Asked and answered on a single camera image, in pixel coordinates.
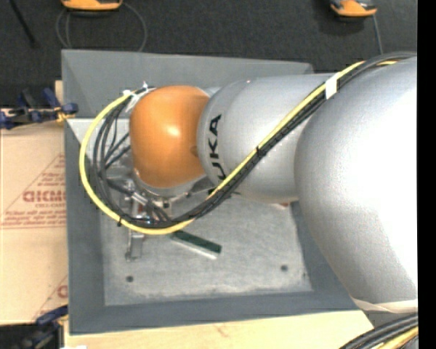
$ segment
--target cable bundle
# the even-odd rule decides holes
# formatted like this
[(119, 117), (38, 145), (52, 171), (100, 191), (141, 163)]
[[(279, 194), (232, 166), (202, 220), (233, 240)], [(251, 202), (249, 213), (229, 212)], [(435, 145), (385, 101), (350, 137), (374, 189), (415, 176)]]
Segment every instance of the cable bundle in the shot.
[[(124, 95), (108, 105), (101, 113), (99, 113), (81, 143), (79, 154), (79, 170), (81, 181), (93, 202), (106, 215), (113, 218), (119, 225), (124, 225), (134, 231), (152, 235), (161, 235), (173, 233), (177, 230), (189, 225), (192, 221), (210, 213), (211, 210), (219, 206), (226, 198), (229, 198), (233, 191), (239, 186), (244, 178), (252, 171), (260, 160), (267, 154), (268, 151), (277, 145), (285, 136), (287, 136), (294, 128), (300, 125), (304, 120), (311, 116), (327, 99), (332, 96), (333, 92), (327, 92), (327, 84), (330, 86), (335, 84), (334, 92), (339, 91), (345, 84), (359, 76), (363, 72), (376, 68), (379, 65), (390, 65), (414, 56), (414, 53), (394, 53), (391, 55), (382, 55), (375, 57), (372, 60), (356, 63), (346, 68), (345, 70), (334, 74), (327, 82), (321, 84), (318, 88), (303, 99), (292, 112), (290, 112), (280, 123), (274, 128), (269, 135), (258, 144), (253, 151), (218, 185), (213, 192), (195, 208), (181, 214), (178, 217), (170, 218), (165, 211), (155, 205), (149, 198), (136, 190), (130, 190), (123, 186), (110, 181), (107, 178), (107, 169), (119, 159), (124, 153), (129, 151), (129, 146), (126, 146), (115, 156), (113, 154), (127, 139), (128, 135), (124, 135), (119, 141), (116, 141), (116, 133), (110, 145), (107, 147), (108, 134), (113, 125), (116, 128), (116, 121), (121, 112), (130, 104), (134, 97), (138, 97), (144, 92), (148, 92), (147, 88), (137, 92)], [(98, 132), (92, 162), (92, 181), (94, 186), (89, 183), (86, 174), (86, 150), (90, 137), (92, 136), (96, 126), (104, 119), (102, 127)], [(119, 205), (113, 200), (110, 189), (117, 190), (135, 198), (143, 204), (149, 215), (143, 218), (132, 217), (131, 214), (121, 210)]]

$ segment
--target black floor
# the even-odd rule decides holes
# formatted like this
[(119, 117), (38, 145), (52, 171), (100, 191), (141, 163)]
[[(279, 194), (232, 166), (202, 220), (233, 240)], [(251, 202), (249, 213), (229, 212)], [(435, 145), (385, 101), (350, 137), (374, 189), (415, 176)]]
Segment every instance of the black floor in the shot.
[[(62, 9), (59, 0), (15, 1), (39, 48), (30, 46), (9, 1), (0, 0), (0, 106), (14, 105), (26, 87), (39, 94), (61, 75), (62, 46), (55, 34)], [(382, 50), (416, 52), (418, 0), (375, 2)], [(129, 3), (148, 27), (144, 52), (297, 60), (311, 63), (317, 72), (341, 70), (380, 53), (372, 19), (341, 23), (321, 0)], [(143, 34), (136, 16), (126, 7), (108, 17), (70, 21), (74, 47), (134, 51)], [(1, 328), (0, 348), (9, 348), (29, 329)]]

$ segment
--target gray box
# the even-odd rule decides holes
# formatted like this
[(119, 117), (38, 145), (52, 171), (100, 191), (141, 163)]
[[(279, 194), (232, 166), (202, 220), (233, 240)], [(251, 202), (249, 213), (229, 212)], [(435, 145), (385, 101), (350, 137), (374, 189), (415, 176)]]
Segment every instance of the gray box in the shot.
[[(312, 73), (285, 61), (62, 51), (65, 102), (80, 111), (65, 129), (70, 331), (73, 334), (203, 324), (354, 309), (313, 243), (298, 203), (232, 197), (185, 230), (222, 246), (195, 253), (168, 236), (147, 237), (127, 262), (128, 230), (89, 200), (78, 175), (88, 123), (124, 89), (189, 84), (222, 87), (261, 76)], [(127, 122), (120, 123), (127, 128)]]

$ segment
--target clamp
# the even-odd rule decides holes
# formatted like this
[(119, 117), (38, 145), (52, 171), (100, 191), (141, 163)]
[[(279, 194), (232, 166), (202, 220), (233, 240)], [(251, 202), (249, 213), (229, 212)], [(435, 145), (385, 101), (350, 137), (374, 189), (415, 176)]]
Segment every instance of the clamp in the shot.
[(24, 89), (17, 99), (18, 107), (7, 111), (0, 111), (0, 129), (12, 129), (26, 124), (43, 123), (44, 121), (56, 121), (63, 123), (67, 118), (74, 117), (78, 112), (75, 103), (60, 104), (50, 88), (45, 88), (42, 95), (48, 106), (38, 108), (28, 89)]

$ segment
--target cardboard box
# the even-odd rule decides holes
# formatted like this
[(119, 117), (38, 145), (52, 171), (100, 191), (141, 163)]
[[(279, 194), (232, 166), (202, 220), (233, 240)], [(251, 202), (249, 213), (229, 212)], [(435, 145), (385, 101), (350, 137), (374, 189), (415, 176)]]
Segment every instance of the cardboard box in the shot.
[(68, 303), (65, 202), (63, 126), (1, 130), (0, 326)]

